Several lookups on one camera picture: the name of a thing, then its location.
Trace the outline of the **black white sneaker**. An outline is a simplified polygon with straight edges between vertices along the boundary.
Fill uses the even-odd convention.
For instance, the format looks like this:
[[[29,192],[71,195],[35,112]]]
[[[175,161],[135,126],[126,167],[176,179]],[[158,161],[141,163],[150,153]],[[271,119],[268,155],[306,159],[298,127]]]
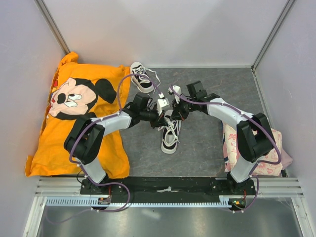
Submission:
[[[146,94],[155,91],[153,83],[149,80],[150,75],[148,74],[148,72],[150,72],[151,75],[155,75],[155,78],[158,82],[157,86],[159,86],[161,82],[156,71],[144,67],[143,64],[140,62],[134,62],[130,66],[130,74],[132,74],[132,83],[137,87],[137,89],[140,92]]]
[[[172,110],[166,111],[164,118],[167,121],[167,126],[158,128],[158,131],[162,130],[161,150],[166,154],[173,154],[176,152],[181,129],[181,121],[171,120],[171,115]]]

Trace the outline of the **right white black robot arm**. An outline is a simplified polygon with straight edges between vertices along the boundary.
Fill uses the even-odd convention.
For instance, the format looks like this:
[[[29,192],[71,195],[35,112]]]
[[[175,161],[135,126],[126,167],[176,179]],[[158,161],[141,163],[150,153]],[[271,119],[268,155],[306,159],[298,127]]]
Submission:
[[[187,85],[189,97],[181,94],[180,87],[170,86],[174,94],[171,119],[185,120],[189,113],[199,111],[217,118],[237,133],[237,149],[240,153],[235,166],[227,174],[226,188],[238,194],[250,179],[257,165],[271,150],[278,151],[267,117],[263,113],[252,114],[225,102],[214,93],[207,93],[201,81]]]

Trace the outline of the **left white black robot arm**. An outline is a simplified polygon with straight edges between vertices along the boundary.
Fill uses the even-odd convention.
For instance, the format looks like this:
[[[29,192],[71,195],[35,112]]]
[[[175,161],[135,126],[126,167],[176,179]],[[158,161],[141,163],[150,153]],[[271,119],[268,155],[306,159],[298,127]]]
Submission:
[[[107,173],[97,158],[105,136],[131,128],[140,121],[148,121],[153,128],[167,125],[163,109],[169,106],[169,100],[159,94],[153,108],[150,107],[151,101],[149,95],[138,92],[132,102],[114,114],[99,118],[82,116],[75,121],[64,149],[70,154],[70,162],[82,169],[97,194],[104,194],[108,190],[108,181],[105,180]]]

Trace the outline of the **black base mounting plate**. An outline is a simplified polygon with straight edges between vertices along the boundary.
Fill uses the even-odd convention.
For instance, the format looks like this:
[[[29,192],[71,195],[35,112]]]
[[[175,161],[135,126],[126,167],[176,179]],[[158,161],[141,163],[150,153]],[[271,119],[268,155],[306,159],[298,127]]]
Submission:
[[[96,186],[87,179],[82,181],[82,195],[111,195],[112,202],[126,202],[126,185],[130,190],[131,203],[192,203],[218,202],[219,196],[254,195],[252,180],[235,187],[226,178],[212,177],[127,177],[108,180],[118,185]]]

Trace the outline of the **white tape scrap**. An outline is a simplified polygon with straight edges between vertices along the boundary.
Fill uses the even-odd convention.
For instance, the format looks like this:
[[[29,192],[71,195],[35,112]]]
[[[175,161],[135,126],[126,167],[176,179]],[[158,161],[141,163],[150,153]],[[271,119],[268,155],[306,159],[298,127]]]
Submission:
[[[174,190],[171,186],[165,189],[157,190],[158,193],[166,193],[166,192],[171,192],[171,193],[176,193],[179,192],[179,190]]]

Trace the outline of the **orange cartoon mouse cloth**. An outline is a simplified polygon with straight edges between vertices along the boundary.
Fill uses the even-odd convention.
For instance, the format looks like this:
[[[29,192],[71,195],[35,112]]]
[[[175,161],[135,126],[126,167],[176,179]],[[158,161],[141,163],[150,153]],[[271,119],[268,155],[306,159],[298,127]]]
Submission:
[[[25,175],[51,176],[75,174],[80,168],[71,163],[64,142],[76,119],[82,116],[103,117],[124,106],[130,90],[126,66],[78,63],[71,52],[59,63],[52,80],[48,106],[39,134],[38,148],[28,156]]]

